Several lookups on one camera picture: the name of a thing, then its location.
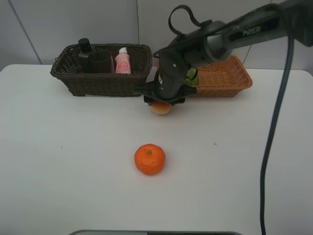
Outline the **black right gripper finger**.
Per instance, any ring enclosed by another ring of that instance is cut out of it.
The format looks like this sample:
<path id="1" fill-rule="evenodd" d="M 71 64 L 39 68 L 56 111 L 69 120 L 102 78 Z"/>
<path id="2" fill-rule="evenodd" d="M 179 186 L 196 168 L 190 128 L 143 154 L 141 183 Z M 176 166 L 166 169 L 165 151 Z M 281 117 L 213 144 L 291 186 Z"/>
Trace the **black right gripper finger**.
<path id="1" fill-rule="evenodd" d="M 177 104 L 183 104 L 185 102 L 185 97 L 169 102 L 172 106 Z"/>
<path id="2" fill-rule="evenodd" d="M 155 100 L 154 98 L 151 98 L 149 96 L 143 96 L 143 100 L 146 104 L 148 104 L 148 106 L 151 106 L 154 102 L 156 102 L 157 100 Z"/>

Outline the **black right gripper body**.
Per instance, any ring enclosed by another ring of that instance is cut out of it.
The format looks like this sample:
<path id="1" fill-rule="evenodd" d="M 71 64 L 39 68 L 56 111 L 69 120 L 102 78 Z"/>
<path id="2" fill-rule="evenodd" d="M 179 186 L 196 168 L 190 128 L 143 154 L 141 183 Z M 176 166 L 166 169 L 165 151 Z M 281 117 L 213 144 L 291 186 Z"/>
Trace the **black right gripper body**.
<path id="1" fill-rule="evenodd" d="M 191 67 L 181 53 L 163 51 L 154 80 L 135 87 L 134 92 L 154 100 L 180 100 L 194 95 L 197 89 L 183 84 Z"/>

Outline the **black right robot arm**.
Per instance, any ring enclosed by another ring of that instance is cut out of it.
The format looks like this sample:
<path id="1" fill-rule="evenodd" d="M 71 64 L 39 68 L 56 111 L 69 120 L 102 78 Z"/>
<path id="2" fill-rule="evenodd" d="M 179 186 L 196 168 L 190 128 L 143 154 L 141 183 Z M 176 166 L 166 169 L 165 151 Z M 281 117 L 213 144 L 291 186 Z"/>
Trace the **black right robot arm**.
<path id="1" fill-rule="evenodd" d="M 179 5 L 188 12 L 191 22 L 198 27 L 189 34 L 175 29 L 176 35 L 167 46 L 156 51 L 159 68 L 154 80 L 135 87 L 134 92 L 144 96 L 151 104 L 158 100 L 165 103 L 183 103 L 196 94 L 194 87 L 184 85 L 191 68 L 219 63 L 226 60 L 233 49 L 288 36 L 307 47 L 313 45 L 313 2 L 311 0 L 287 0 L 280 4 L 267 4 L 229 23 L 207 20 L 198 22 L 191 9 Z"/>

